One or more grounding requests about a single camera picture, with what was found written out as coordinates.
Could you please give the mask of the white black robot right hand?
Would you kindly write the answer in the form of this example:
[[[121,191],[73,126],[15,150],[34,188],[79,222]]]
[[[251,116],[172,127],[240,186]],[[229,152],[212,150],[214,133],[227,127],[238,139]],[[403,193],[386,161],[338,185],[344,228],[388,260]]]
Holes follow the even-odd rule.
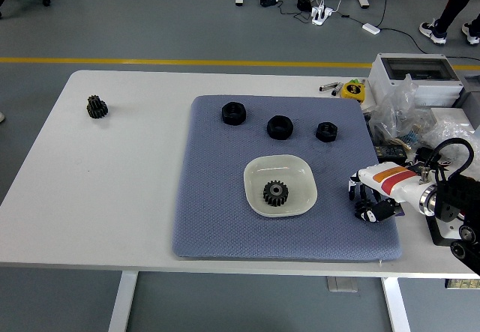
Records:
[[[357,187],[360,200],[355,204],[355,216],[360,220],[384,221],[395,215],[397,204],[404,202],[425,216],[434,215],[429,202],[437,192],[435,183],[396,163],[379,163],[353,174],[349,180],[350,200],[354,200]]]

